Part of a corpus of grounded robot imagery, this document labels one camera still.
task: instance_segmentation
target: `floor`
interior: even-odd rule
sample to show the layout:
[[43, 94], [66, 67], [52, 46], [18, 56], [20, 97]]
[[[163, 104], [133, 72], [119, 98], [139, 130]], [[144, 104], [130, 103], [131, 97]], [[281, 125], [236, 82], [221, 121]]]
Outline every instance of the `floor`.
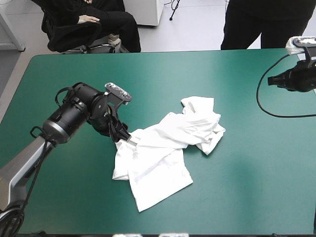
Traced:
[[[170, 4], [165, 5], [157, 27], [140, 26], [139, 33], [143, 52], [218, 50], [223, 39], [225, 23], [225, 0], [181, 0], [173, 21]], [[0, 62], [0, 80], [6, 88], [0, 97], [0, 121], [13, 97], [30, 59], [38, 54], [52, 54], [47, 45], [47, 36], [40, 30], [43, 13], [30, 0], [12, 0], [7, 4], [5, 13], [15, 29], [17, 36], [25, 45], [10, 77], [10, 72]], [[304, 35], [316, 36], [316, 15]], [[259, 48], [257, 39], [250, 48]]]

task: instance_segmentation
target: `office chair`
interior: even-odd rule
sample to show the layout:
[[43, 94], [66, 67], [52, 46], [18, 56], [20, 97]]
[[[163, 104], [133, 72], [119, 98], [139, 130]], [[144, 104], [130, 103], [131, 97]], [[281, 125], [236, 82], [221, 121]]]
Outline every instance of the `office chair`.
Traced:
[[60, 53], [77, 52], [88, 53], [93, 49], [109, 47], [109, 53], [115, 53], [115, 47], [110, 44], [92, 45], [92, 43], [104, 37], [101, 33], [102, 27], [99, 22], [86, 22], [77, 25], [59, 26], [58, 19], [48, 10], [43, 9], [44, 17], [41, 29], [48, 36], [48, 49]]

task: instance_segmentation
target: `white cloth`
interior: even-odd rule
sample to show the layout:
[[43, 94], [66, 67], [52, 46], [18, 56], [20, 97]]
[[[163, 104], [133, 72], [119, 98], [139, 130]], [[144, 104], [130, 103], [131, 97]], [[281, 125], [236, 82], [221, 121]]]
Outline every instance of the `white cloth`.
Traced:
[[197, 145], [208, 155], [225, 132], [218, 124], [221, 116], [213, 112], [213, 98], [194, 96], [181, 102], [183, 114], [168, 113], [160, 123], [132, 132], [137, 146], [116, 143], [113, 179], [129, 180], [139, 212], [193, 182], [182, 149]]

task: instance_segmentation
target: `wire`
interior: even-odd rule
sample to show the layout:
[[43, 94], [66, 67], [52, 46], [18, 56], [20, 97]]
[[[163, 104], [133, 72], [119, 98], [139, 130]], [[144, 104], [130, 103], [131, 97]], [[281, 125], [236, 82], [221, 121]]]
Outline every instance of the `wire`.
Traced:
[[284, 58], [286, 58], [286, 57], [288, 57], [288, 56], [290, 56], [290, 55], [289, 55], [289, 54], [286, 54], [286, 55], [284, 55], [283, 57], [281, 57], [276, 63], [274, 63], [271, 67], [269, 67], [268, 70], [266, 70], [265, 73], [263, 73], [263, 75], [262, 75], [262, 77], [261, 77], [261, 79], [260, 79], [260, 81], [259, 81], [259, 83], [258, 83], [258, 87], [257, 87], [256, 98], [257, 98], [258, 106], [260, 107], [260, 109], [261, 109], [263, 112], [265, 112], [265, 113], [267, 113], [267, 114], [269, 114], [269, 115], [271, 115], [271, 116], [273, 116], [273, 117], [277, 117], [277, 118], [307, 118], [307, 117], [316, 117], [316, 114], [311, 114], [311, 115], [293, 115], [293, 116], [275, 115], [275, 114], [272, 114], [271, 112], [265, 110], [265, 109], [262, 107], [261, 103], [260, 103], [260, 100], [259, 100], [259, 90], [260, 90], [260, 87], [261, 87], [261, 83], [262, 83], [263, 78], [266, 76], [266, 74], [267, 74], [272, 68], [274, 68], [279, 62], [281, 62]]
[[178, 7], [179, 7], [179, 1], [180, 0], [177, 0], [177, 5], [175, 6], [175, 8], [173, 8], [173, 3], [175, 2], [176, 0], [172, 0], [171, 1], [171, 9], [173, 10], [173, 11], [175, 11], [176, 9], [178, 9]]

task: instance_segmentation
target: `green table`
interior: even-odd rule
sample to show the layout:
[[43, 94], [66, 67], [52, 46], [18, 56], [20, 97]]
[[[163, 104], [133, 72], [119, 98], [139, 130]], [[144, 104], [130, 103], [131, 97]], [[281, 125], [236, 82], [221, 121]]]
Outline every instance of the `green table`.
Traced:
[[[260, 111], [255, 90], [283, 49], [34, 57], [0, 124], [0, 166], [32, 141], [34, 125], [56, 110], [56, 92], [82, 81], [114, 82], [133, 101], [119, 109], [130, 131], [180, 113], [189, 96], [215, 98], [227, 132], [205, 156], [184, 150], [194, 180], [138, 213], [129, 183], [113, 181], [115, 145], [86, 124], [44, 162], [21, 233], [310, 234], [316, 203], [315, 118], [280, 119]], [[293, 67], [284, 60], [270, 75]], [[315, 112], [315, 94], [262, 87], [279, 114]]]

